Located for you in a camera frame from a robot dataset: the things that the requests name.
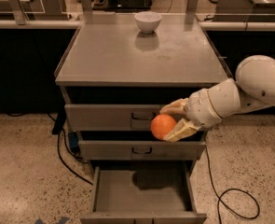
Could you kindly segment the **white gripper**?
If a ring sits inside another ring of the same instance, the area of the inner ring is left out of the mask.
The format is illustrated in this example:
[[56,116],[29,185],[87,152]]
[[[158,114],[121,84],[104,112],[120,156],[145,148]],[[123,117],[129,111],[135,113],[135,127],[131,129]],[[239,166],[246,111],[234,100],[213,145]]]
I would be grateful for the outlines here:
[[189,98],[180,98],[163,106],[160,114],[184,114],[186,119],[180,119],[174,128],[163,139],[168,142],[177,142],[195,134],[199,129],[210,129],[222,121],[222,118],[213,109],[207,89],[192,93]]

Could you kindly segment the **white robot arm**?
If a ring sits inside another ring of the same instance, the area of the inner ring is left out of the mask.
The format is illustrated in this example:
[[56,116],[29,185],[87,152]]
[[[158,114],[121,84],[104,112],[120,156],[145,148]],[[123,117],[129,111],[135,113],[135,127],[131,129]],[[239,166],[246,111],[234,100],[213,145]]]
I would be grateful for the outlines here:
[[162,114],[184,116],[163,139],[176,142],[210,129],[226,117],[271,106],[275,106],[275,60],[250,56],[238,65],[233,78],[162,107]]

